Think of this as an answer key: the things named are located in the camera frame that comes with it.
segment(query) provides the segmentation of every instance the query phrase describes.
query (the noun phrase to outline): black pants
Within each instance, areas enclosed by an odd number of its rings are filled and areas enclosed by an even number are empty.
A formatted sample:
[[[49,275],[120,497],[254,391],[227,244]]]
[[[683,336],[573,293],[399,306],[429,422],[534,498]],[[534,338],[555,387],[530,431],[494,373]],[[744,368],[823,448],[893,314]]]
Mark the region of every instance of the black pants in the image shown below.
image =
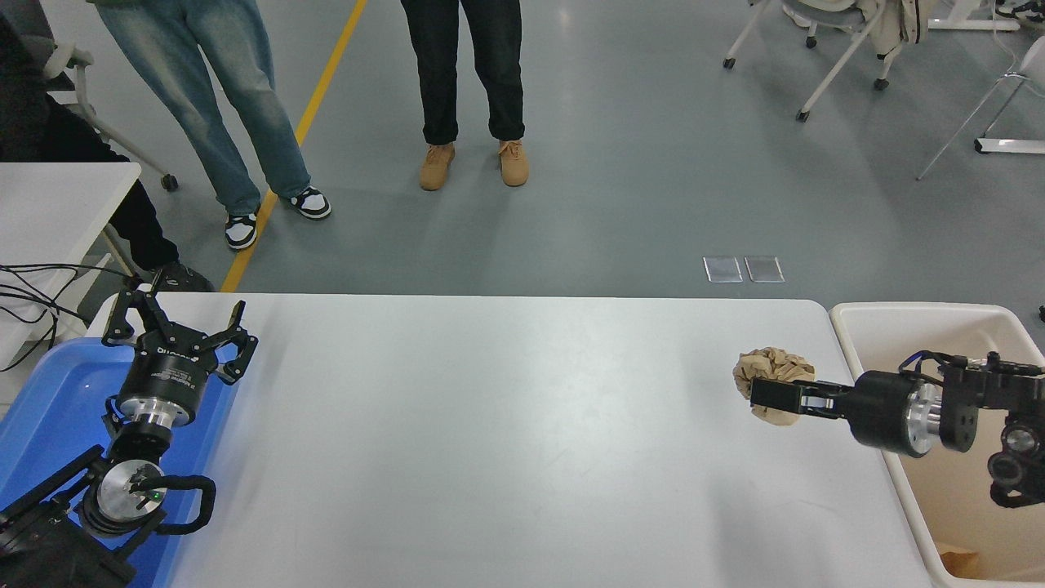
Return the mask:
[[[458,4],[464,6],[475,49],[475,72],[490,102],[490,134],[522,138],[519,0],[401,0],[417,53],[424,107],[424,140],[457,140]]]
[[[102,142],[86,120],[47,97],[50,115],[40,144],[39,161],[130,161]],[[178,245],[163,237],[156,208],[141,182],[136,181],[116,212],[109,218],[116,232],[131,244],[131,258],[143,269],[154,269],[178,260]]]

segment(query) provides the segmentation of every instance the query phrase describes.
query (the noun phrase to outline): blue tray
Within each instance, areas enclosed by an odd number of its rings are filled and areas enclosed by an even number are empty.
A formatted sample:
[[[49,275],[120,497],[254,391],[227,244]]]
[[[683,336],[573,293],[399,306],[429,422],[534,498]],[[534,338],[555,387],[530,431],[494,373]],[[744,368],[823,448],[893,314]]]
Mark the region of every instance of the blue tray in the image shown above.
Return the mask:
[[[218,357],[222,361],[232,355]],[[0,509],[6,508],[55,470],[93,445],[109,447],[101,417],[106,399],[119,393],[134,350],[107,348],[100,339],[73,339],[47,353],[37,366],[7,417],[0,421]],[[175,429],[160,468],[165,474],[204,474],[235,398],[236,386],[211,376],[196,420]],[[164,522],[195,518],[199,492],[171,492],[163,502]],[[78,524],[77,517],[70,519]],[[207,527],[196,533],[207,533]],[[103,540],[109,548],[131,536]],[[169,583],[180,537],[153,535],[127,559],[138,570],[132,588],[164,588]]]

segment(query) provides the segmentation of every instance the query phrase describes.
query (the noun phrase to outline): gray floor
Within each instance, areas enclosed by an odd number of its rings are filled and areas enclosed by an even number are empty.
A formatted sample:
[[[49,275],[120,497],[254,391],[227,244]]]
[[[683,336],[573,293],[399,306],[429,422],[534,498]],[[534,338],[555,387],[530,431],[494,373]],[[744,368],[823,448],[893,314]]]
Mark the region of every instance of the gray floor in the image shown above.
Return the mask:
[[[297,121],[353,3],[258,3]],[[219,283],[233,259],[223,210],[181,130],[93,7],[44,6],[60,38],[93,52],[99,115],[177,173],[175,193],[144,177],[184,259]],[[458,157],[444,189],[417,186],[424,143],[405,19],[398,2],[371,0],[303,146],[335,211],[312,222],[277,208],[239,289],[983,303],[1011,309],[1045,343],[1045,160],[976,154],[985,114],[914,181],[1008,67],[991,33],[930,31],[897,60],[884,92],[872,91],[880,62],[861,47],[802,124],[795,112],[847,44],[838,31],[807,50],[773,7],[726,71],[751,14],[742,0],[541,0],[522,10],[526,186],[501,183],[466,27]],[[1034,41],[999,38],[1020,55]],[[1021,96],[999,132],[1045,138],[1042,108]],[[776,255],[787,282],[710,283],[704,255]]]

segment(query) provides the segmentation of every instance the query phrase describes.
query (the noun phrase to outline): white table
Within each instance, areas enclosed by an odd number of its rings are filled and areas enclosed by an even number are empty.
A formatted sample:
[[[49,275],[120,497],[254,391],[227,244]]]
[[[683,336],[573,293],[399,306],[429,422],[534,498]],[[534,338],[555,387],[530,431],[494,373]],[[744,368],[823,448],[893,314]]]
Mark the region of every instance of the white table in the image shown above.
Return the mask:
[[[139,173],[137,163],[0,163],[0,263],[83,262]],[[54,297],[70,275],[51,269],[25,277]],[[7,273],[0,273],[0,283],[24,287]],[[0,304],[23,317],[42,311],[27,302]],[[0,313],[0,369],[32,327]]]
[[[767,346],[852,382],[814,303],[160,296],[207,333],[240,299],[260,345],[175,587],[931,586],[881,454],[734,386]]]

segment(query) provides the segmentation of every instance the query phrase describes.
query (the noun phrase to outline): crumpled paper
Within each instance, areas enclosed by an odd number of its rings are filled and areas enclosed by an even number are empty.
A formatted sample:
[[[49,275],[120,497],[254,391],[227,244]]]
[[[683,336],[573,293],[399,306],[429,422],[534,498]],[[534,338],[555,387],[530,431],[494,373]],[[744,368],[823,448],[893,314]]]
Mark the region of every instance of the crumpled paper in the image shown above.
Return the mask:
[[[816,380],[816,369],[802,356],[789,354],[779,348],[765,348],[741,354],[740,361],[733,369],[733,380],[737,383],[737,390],[740,391],[745,400],[751,400],[751,380],[754,378],[780,382],[793,382],[795,380],[812,382]],[[751,415],[766,423],[781,427],[794,425],[800,417],[758,405],[751,407]]]

